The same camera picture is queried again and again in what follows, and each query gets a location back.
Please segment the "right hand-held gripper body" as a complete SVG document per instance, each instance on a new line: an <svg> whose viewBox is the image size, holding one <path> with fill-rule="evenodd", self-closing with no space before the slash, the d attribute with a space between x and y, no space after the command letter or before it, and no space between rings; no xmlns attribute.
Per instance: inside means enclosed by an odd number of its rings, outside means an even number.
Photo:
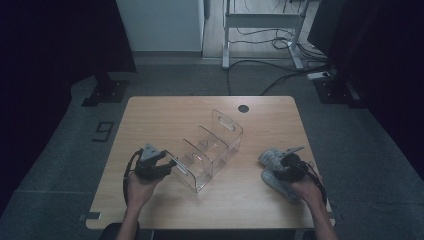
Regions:
<svg viewBox="0 0 424 240"><path fill-rule="evenodd" d="M289 148L283 153L280 164L284 168L284 172L281 175L285 175L288 182L300 181L306 175L306 163L296 154L300 150L302 147Z"/></svg>

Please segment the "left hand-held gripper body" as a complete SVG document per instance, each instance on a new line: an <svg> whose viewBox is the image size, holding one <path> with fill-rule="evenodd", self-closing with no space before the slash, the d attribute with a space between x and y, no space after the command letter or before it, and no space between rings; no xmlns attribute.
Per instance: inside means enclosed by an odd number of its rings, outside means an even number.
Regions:
<svg viewBox="0 0 424 240"><path fill-rule="evenodd" d="M145 145L135 167L135 174L141 180L153 181L167 174L165 166L157 165L157 162L161 160L160 152L151 144Z"/></svg>

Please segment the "grey striped cloth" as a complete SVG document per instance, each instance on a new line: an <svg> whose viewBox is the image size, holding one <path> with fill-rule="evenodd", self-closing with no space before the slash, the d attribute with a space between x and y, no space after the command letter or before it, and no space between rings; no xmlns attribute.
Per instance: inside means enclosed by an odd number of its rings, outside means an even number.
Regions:
<svg viewBox="0 0 424 240"><path fill-rule="evenodd" d="M273 169L277 167L283 168L280 164L282 157L283 152L279 149L268 149L258 157L259 162L264 166L261 179L269 187L282 194L289 203L299 204L300 198L289 186L289 182L281 181L279 179L281 173L273 172Z"/></svg>

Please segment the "clear acrylic divided organizer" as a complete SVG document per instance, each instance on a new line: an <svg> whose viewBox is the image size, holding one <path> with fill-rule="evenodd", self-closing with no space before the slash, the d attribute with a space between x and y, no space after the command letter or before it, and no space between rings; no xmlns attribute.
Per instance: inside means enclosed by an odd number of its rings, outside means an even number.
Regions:
<svg viewBox="0 0 424 240"><path fill-rule="evenodd" d="M168 158L171 173L191 192L199 193L238 152L243 127L226 114L213 109L211 123L196 128L194 140L183 139L181 149Z"/></svg>

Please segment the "person's left hand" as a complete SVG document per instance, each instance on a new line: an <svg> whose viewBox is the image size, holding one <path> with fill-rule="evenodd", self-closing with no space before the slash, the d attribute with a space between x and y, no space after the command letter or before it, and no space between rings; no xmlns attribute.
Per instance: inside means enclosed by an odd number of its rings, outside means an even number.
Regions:
<svg viewBox="0 0 424 240"><path fill-rule="evenodd" d="M154 181L140 180L139 177L130 173L127 185L127 205L130 209L141 209L151 198L155 187L161 179Z"/></svg>

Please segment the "person's right hand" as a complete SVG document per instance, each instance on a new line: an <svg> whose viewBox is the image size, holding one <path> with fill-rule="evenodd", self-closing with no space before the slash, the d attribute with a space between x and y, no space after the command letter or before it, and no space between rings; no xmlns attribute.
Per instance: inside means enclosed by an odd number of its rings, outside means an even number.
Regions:
<svg viewBox="0 0 424 240"><path fill-rule="evenodd" d="M316 210L324 207L321 191L316 184L308 179L290 184L294 192L306 202L310 210Z"/></svg>

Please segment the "black stand base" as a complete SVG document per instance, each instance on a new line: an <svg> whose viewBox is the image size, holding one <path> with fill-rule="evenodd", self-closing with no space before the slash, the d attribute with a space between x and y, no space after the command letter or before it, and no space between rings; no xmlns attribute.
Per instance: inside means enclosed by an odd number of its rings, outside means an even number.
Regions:
<svg viewBox="0 0 424 240"><path fill-rule="evenodd" d="M354 109L365 108L351 81L320 80L314 81L313 84L322 104L345 104Z"/></svg>
<svg viewBox="0 0 424 240"><path fill-rule="evenodd" d="M99 103L120 103L129 86L128 80L112 80L107 72L94 75L96 86L82 107L96 107Z"/></svg>

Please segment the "white power strip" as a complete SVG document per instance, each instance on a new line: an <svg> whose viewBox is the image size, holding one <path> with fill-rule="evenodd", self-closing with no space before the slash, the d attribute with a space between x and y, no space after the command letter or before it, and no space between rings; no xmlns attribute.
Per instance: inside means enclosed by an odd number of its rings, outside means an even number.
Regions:
<svg viewBox="0 0 424 240"><path fill-rule="evenodd" d="M324 78L328 78L330 77L330 73L327 71L322 71L322 72L315 72L315 73L310 73L307 74L307 79L308 80L318 80L318 79L324 79Z"/></svg>

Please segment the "dark curtain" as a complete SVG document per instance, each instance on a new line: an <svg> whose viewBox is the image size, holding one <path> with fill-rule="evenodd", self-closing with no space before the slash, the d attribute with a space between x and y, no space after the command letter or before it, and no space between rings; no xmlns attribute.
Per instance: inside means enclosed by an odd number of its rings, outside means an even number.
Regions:
<svg viewBox="0 0 424 240"><path fill-rule="evenodd" d="M308 41L424 180L424 0L321 0Z"/></svg>
<svg viewBox="0 0 424 240"><path fill-rule="evenodd" d="M117 0L0 0L0 215L66 113L72 85L135 69Z"/></svg>

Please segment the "white desk frame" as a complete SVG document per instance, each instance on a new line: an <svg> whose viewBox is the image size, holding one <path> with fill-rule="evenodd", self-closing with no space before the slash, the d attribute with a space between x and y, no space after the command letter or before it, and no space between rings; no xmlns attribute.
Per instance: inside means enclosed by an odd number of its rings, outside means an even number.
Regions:
<svg viewBox="0 0 424 240"><path fill-rule="evenodd" d="M231 0L223 0L222 68L228 69L230 66L229 33L231 28L282 28L295 30L294 36L288 42L288 51L296 69L302 70L304 66L297 43L306 19L309 3L310 0L304 0L298 13L232 13L230 10Z"/></svg>

